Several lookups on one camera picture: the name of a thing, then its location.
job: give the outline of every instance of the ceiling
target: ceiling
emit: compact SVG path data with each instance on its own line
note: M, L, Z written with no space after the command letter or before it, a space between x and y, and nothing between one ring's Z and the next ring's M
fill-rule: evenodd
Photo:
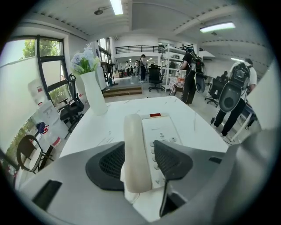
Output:
M123 15L114 15L110 0L46 0L32 9L23 22L68 28L93 41L127 33L153 33L160 37L196 43L218 58L251 58L259 76L273 59L262 29L235 0L121 0ZM94 12L108 7L101 15ZM200 32L200 28L232 21L236 28Z

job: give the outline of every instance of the wooden step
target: wooden step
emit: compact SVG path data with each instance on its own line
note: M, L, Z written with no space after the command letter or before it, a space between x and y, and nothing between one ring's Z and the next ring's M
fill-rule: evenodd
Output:
M112 88L112 89L105 90L104 94L119 92L119 91L133 91L133 90L141 90L141 86Z
M108 97L116 97L116 96L123 96L123 95L133 95L133 94L142 94L142 89L103 93L103 96L105 98L108 98Z

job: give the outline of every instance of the hydrangea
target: hydrangea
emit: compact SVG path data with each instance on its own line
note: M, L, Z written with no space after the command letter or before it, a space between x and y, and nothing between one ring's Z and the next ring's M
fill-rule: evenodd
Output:
M71 60L72 72L75 75L81 75L84 73L96 71L97 67L100 66L100 59L98 57L94 58L92 48L90 44L84 48L83 53L76 53Z

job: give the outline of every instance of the backpack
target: backpack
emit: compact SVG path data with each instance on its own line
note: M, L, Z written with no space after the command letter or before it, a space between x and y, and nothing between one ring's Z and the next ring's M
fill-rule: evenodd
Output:
M246 66L244 63L239 63L232 69L232 73L229 81L234 83L236 86L239 86L242 90L246 89L249 80L250 80L250 66Z
M203 73L204 63L201 61L201 59L198 56L192 53L190 54L192 55L192 60L190 64L191 71L195 73Z

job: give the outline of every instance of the railing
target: railing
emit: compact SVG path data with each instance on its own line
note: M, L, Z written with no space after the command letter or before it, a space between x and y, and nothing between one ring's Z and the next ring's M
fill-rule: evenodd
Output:
M115 48L116 54L130 53L130 52L162 52L162 47L151 45L132 45Z

